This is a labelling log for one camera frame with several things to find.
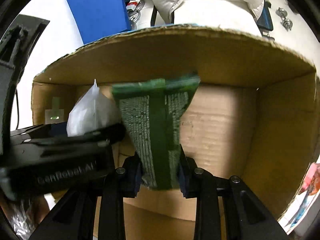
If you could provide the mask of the white plastic bag pillow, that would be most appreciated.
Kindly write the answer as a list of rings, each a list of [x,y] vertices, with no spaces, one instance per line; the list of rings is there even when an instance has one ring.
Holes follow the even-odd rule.
[[[104,96],[94,82],[69,113],[66,130],[69,137],[78,137],[119,122],[121,116],[115,102]]]

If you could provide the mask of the small chrome dumbbell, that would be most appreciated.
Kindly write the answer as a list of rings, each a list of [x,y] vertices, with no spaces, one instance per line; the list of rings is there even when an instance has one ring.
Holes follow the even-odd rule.
[[[287,11],[283,8],[278,8],[276,14],[281,18],[282,26],[287,30],[291,31],[293,27],[293,22],[287,18]]]

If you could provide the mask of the green snack packet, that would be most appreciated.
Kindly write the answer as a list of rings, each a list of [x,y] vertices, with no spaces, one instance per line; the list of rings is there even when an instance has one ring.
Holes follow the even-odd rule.
[[[123,124],[142,162],[143,184],[152,190],[179,187],[180,118],[200,84],[198,75],[112,86]]]

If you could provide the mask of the cream upholstered chair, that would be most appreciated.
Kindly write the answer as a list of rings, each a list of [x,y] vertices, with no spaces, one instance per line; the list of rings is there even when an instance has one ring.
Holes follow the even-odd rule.
[[[261,36],[247,3],[226,0],[183,0],[159,2],[154,6],[155,26],[166,24],[192,24],[203,27],[231,29]]]

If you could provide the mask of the open cardboard box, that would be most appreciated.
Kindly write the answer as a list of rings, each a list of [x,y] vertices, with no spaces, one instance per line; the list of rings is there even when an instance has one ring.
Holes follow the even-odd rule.
[[[275,218],[317,156],[319,78],[303,56],[252,35],[176,25],[85,45],[35,76],[33,121],[53,97],[68,114],[93,81],[106,96],[117,82],[197,72],[201,84],[182,115],[187,156],[212,174],[240,176]]]

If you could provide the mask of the black weight bench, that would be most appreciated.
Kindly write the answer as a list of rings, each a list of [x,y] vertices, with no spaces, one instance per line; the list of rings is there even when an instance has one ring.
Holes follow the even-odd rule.
[[[272,23],[272,18],[269,11],[270,7],[271,7],[271,3],[268,2],[267,0],[264,0],[264,7],[262,10],[262,13],[257,20],[257,26],[259,30],[273,31],[273,23]]]

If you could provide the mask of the red snack packet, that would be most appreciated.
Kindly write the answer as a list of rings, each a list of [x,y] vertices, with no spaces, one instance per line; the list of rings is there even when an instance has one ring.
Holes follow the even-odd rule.
[[[312,163],[303,180],[300,193],[310,190],[309,195],[312,196],[319,191],[319,164]]]

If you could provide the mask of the blue folded mat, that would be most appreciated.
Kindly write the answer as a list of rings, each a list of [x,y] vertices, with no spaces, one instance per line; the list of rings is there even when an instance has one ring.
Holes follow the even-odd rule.
[[[131,30],[124,0],[67,0],[83,44]]]

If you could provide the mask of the floral white tablecloth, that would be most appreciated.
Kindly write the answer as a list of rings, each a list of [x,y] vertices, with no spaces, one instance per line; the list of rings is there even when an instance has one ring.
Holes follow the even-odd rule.
[[[289,205],[282,217],[278,219],[278,223],[289,235],[303,221],[308,211],[319,197],[319,191],[310,195],[311,189],[295,196],[293,202]]]

